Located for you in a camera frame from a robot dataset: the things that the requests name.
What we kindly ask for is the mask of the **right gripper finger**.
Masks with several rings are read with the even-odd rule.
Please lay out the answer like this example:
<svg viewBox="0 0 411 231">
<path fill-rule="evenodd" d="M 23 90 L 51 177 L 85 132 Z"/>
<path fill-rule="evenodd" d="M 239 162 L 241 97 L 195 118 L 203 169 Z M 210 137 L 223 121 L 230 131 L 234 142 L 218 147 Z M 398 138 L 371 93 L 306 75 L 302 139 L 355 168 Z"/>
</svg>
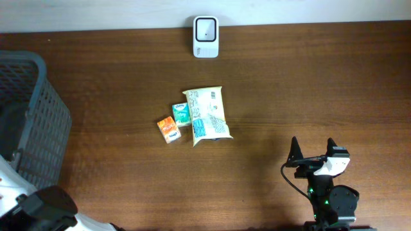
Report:
<svg viewBox="0 0 411 231">
<path fill-rule="evenodd" d="M 336 147 L 336 143 L 332 138 L 329 138 L 327 140 L 327 151 L 326 151 L 326 156 L 333 156 L 335 154 L 334 147 Z"/>
<path fill-rule="evenodd" d="M 287 163 L 292 163 L 303 159 L 303 154 L 299 146 L 296 136 L 292 137 L 292 142 L 290 146 L 290 152 L 288 154 Z"/>
</svg>

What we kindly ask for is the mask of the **cream snack bag blue label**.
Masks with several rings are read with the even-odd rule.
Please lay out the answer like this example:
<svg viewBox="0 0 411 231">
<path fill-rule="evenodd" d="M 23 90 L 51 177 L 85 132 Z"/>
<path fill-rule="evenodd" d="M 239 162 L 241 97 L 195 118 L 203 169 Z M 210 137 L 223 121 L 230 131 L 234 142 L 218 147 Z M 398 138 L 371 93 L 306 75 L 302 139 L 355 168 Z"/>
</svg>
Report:
<svg viewBox="0 0 411 231">
<path fill-rule="evenodd" d="M 232 139 L 225 118 L 222 86 L 185 90 L 191 125 L 193 146 L 202 140 Z"/>
</svg>

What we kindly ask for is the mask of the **grey plastic mesh basket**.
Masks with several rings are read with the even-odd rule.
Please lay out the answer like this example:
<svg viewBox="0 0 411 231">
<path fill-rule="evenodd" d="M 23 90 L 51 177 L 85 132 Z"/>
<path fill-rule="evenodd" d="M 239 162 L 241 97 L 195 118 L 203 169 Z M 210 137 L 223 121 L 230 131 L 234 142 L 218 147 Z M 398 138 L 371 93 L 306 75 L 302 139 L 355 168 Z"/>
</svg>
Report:
<svg viewBox="0 0 411 231">
<path fill-rule="evenodd" d="M 1 156 L 12 169 L 38 189 L 57 184 L 71 125 L 42 57 L 1 51 Z"/>
</svg>

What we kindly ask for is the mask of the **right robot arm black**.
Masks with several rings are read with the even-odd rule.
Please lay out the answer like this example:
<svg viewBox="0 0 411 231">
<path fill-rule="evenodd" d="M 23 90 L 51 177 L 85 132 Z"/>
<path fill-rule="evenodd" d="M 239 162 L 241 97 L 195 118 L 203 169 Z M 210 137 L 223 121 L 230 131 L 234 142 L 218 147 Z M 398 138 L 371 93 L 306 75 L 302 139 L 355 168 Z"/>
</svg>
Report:
<svg viewBox="0 0 411 231">
<path fill-rule="evenodd" d="M 296 137 L 292 137 L 290 152 L 280 172 L 285 181 L 308 199 L 313 209 L 313 221 L 303 224 L 303 230 L 372 230 L 372 227 L 356 226 L 355 210 L 360 193 L 346 185 L 335 185 L 333 179 L 346 170 L 350 154 L 345 147 L 338 146 L 332 138 L 327 141 L 323 155 L 304 157 Z M 306 179 L 308 186 L 303 192 L 285 175 L 284 168 L 294 168 L 295 178 Z"/>
</svg>

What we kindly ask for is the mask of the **orange tissue pack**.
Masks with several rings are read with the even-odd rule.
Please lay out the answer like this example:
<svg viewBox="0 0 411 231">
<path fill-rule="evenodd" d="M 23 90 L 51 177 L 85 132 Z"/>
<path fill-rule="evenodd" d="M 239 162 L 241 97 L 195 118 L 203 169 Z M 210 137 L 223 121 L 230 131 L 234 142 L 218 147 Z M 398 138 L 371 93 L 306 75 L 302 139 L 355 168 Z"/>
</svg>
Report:
<svg viewBox="0 0 411 231">
<path fill-rule="evenodd" d="M 159 121 L 157 126 L 167 144 L 181 137 L 181 132 L 171 116 Z"/>
</svg>

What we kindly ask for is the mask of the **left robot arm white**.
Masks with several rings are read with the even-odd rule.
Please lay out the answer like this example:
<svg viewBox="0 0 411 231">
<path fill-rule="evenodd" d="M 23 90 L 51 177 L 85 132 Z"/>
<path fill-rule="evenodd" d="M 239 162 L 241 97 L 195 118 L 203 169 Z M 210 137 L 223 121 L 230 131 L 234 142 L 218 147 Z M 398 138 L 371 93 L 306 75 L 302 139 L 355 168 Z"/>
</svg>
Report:
<svg viewBox="0 0 411 231">
<path fill-rule="evenodd" d="M 1 159 L 1 231 L 120 231 L 78 212 L 61 187 L 37 189 Z"/>
</svg>

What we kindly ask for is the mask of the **white barcode scanner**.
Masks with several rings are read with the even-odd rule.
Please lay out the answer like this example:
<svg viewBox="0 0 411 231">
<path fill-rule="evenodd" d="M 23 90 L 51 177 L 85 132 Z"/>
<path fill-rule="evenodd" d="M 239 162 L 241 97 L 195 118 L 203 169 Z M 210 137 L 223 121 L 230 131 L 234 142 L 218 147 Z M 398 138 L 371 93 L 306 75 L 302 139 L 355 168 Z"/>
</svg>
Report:
<svg viewBox="0 0 411 231">
<path fill-rule="evenodd" d="M 196 58 L 219 55 L 219 21 L 216 17 L 201 15 L 193 19 L 193 54 Z"/>
</svg>

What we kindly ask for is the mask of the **teal tissue pack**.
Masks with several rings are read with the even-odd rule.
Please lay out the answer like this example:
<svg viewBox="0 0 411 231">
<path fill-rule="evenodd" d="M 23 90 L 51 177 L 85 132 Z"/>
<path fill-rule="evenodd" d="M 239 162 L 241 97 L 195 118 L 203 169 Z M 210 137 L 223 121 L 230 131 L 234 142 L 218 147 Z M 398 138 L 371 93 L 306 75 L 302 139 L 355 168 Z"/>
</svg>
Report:
<svg viewBox="0 0 411 231">
<path fill-rule="evenodd" d="M 191 117 L 187 103 L 172 105 L 172 111 L 175 123 L 178 127 L 189 126 L 191 124 Z"/>
</svg>

